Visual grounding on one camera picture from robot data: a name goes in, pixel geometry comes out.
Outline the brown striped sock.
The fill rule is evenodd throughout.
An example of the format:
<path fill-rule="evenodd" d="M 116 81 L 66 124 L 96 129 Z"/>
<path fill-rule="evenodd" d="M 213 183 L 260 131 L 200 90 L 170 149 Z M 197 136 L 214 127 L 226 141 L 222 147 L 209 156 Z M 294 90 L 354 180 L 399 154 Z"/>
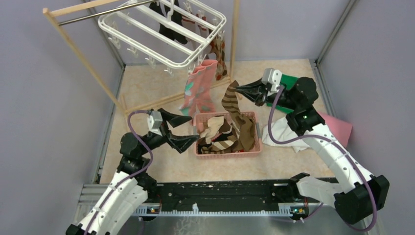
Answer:
<path fill-rule="evenodd" d="M 233 81 L 227 87 L 221 100 L 223 108 L 229 113 L 237 143 L 232 146 L 233 152 L 249 152 L 255 146 L 255 122 L 246 114 L 241 113 L 238 104 L 236 87 L 237 81 Z"/>

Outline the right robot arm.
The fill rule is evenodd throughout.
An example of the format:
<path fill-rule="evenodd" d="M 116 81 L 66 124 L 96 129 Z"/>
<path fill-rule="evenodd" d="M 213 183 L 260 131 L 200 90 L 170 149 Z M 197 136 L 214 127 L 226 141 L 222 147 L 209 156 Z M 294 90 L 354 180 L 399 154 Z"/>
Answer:
<path fill-rule="evenodd" d="M 374 227 L 378 211 L 383 208 L 390 187 L 388 179 L 375 176 L 359 164 L 340 144 L 326 125 L 324 118 L 313 106 L 318 98 L 317 86 L 312 78 L 301 77 L 290 89 L 278 82 L 257 80 L 237 86 L 235 90 L 262 106 L 290 106 L 293 111 L 286 115 L 287 127 L 294 138 L 279 141 L 267 125 L 269 138 L 276 144 L 303 141 L 313 149 L 333 172 L 336 183 L 330 183 L 301 173 L 293 178 L 294 184 L 287 188 L 287 196 L 294 202 L 304 197 L 313 198 L 335 209 L 340 218 L 351 228 L 371 216 L 368 229 Z"/>

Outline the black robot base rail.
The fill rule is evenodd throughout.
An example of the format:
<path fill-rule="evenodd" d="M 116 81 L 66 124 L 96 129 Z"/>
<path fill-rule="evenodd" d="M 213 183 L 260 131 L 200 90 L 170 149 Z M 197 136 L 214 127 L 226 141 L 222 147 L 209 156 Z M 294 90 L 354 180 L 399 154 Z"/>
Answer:
<path fill-rule="evenodd" d="M 167 216 L 290 216 L 308 217 L 307 205 L 320 203 L 316 196 L 302 196 L 294 179 L 158 183 L 141 174 L 145 202 L 138 199 L 138 188 L 127 195 L 127 202 L 116 207 L 115 219 L 139 216 L 145 220 Z"/>

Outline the pink sock with teal spots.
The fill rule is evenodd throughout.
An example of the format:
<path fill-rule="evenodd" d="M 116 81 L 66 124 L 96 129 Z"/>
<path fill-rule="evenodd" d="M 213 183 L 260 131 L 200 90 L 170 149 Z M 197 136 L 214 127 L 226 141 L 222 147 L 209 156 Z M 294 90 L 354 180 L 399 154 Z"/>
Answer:
<path fill-rule="evenodd" d="M 202 70 L 195 98 L 195 103 L 200 113 L 213 113 L 216 111 L 210 96 L 210 88 L 215 80 L 217 65 L 218 61 L 213 59 L 207 59 L 201 63 Z"/>

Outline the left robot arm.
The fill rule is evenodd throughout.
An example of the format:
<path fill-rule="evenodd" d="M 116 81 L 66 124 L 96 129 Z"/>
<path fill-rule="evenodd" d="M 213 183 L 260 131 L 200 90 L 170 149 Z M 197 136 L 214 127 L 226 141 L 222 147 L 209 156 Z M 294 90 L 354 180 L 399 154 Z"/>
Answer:
<path fill-rule="evenodd" d="M 147 115 L 147 134 L 140 136 L 132 127 L 131 118 Z M 157 181 L 147 169 L 154 160 L 153 150 L 168 144 L 178 153 L 185 152 L 199 135 L 176 136 L 170 130 L 191 122 L 191 116 L 157 110 L 135 110 L 127 117 L 130 131 L 120 141 L 122 158 L 112 180 L 89 213 L 66 230 L 67 235 L 116 235 L 133 212 L 144 202 L 157 196 Z"/>

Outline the white plastic clip hanger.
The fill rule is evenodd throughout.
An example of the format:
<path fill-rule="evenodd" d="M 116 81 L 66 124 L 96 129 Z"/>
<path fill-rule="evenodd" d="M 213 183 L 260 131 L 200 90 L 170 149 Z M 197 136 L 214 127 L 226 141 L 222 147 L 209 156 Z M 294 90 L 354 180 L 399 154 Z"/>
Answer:
<path fill-rule="evenodd" d="M 144 8 L 148 8 L 149 10 L 156 12 L 164 19 L 167 18 L 167 14 L 170 12 L 170 8 L 167 5 L 162 4 L 161 0 L 148 0 L 148 2 L 149 2 L 148 4 L 145 4 L 143 6 Z M 186 9 L 186 2 L 187 0 L 174 0 L 174 4 L 183 10 Z M 216 17 L 215 15 L 210 14 L 209 12 L 206 12 L 206 11 L 202 12 L 199 7 L 193 4 L 190 5 L 189 12 L 193 15 L 198 15 L 199 13 L 202 13 L 202 19 L 212 25 L 216 25 L 220 22 L 220 18 Z M 170 29 L 164 26 L 163 24 L 151 18 L 149 15 L 139 11 L 137 8 L 129 8 L 129 9 L 122 10 L 120 12 L 112 13 L 109 15 L 102 15 L 98 18 L 98 26 L 103 31 L 105 31 L 104 30 L 105 27 L 111 27 L 117 30 L 119 33 L 122 33 L 125 36 L 131 38 L 132 40 L 137 41 L 141 43 L 143 46 L 148 47 L 149 49 L 155 51 L 156 53 L 160 54 L 161 56 L 165 57 L 166 59 L 170 60 L 171 62 L 175 64 L 181 64 L 184 61 L 186 61 L 186 59 L 188 58 L 187 53 L 184 53 L 174 48 L 173 46 L 167 44 L 166 42 L 154 37 L 152 34 L 149 34 L 148 32 L 136 27 L 133 24 L 130 24 L 128 21 L 125 20 L 126 15 L 138 21 L 139 23 L 147 26 L 151 30 L 154 30 L 156 33 L 159 33 L 167 37 L 169 40 L 172 40 L 173 42 L 187 48 L 190 51 L 194 51 L 200 46 L 200 43 L 196 41 L 199 45 L 196 49 L 192 49 L 190 43 L 188 43 L 187 40 L 185 39 L 185 35 L 178 33 L 176 30 L 173 30 L 173 29 Z M 182 16 L 183 15 L 181 15 L 179 12 L 175 11 L 172 14 L 171 20 L 172 22 L 177 23 L 178 25 L 183 27 Z M 133 54 L 135 57 L 144 55 L 147 63 L 148 64 L 150 63 L 147 60 L 148 58 L 147 54 L 139 50 L 133 50 L 133 48 L 129 44 L 125 43 L 119 38 L 116 38 L 114 35 L 110 35 L 109 32 L 107 31 L 105 32 L 109 34 L 109 40 L 115 45 L 116 48 L 120 48 L 122 44 L 125 44 L 131 54 Z M 210 47 L 210 43 L 208 43 L 208 45 L 202 50 L 201 63 L 203 60 L 206 59 L 207 55 L 209 54 L 208 52 L 209 47 Z M 182 69 L 191 70 L 195 66 L 201 65 L 201 63 L 198 63 L 198 60 L 195 59 L 193 62 L 191 62 L 190 65 L 187 65 Z M 154 65 L 151 67 L 155 67 L 156 64 L 163 64 L 163 63 L 155 60 Z"/>

